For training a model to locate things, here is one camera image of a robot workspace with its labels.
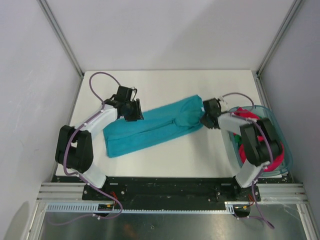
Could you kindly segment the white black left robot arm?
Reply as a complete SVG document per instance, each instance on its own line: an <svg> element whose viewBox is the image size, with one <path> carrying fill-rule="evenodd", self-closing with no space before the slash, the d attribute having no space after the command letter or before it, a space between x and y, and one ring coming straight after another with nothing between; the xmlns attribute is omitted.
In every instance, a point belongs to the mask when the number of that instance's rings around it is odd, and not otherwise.
<svg viewBox="0 0 320 240"><path fill-rule="evenodd" d="M64 125L58 136L55 161L63 165L67 176L77 175L94 186L93 194L100 200L110 196L107 177L94 164L93 140L109 124L123 118L127 122L143 120L138 90L119 86L117 93L102 101L101 107L88 119L75 125Z"/></svg>

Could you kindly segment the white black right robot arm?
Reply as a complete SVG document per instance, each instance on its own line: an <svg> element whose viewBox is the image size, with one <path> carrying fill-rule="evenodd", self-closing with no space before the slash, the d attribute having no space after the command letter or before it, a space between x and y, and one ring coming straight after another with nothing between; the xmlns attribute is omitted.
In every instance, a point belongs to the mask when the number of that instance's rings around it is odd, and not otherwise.
<svg viewBox="0 0 320 240"><path fill-rule="evenodd" d="M208 129L225 130L241 137L245 161L232 178L231 196L242 201L259 176L284 153L284 147L271 120L248 116L249 111L238 108L222 110L222 101L212 98L203 102L204 115L200 122Z"/></svg>

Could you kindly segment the teal t-shirt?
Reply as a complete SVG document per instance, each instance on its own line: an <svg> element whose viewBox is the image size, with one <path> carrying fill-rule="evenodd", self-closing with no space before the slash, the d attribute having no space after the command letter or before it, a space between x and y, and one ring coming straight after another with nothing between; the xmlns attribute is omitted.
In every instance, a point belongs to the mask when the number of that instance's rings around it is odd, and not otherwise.
<svg viewBox="0 0 320 240"><path fill-rule="evenodd" d="M103 129L106 155L120 157L183 137L203 127L203 100L198 95L143 112L143 120L116 120Z"/></svg>

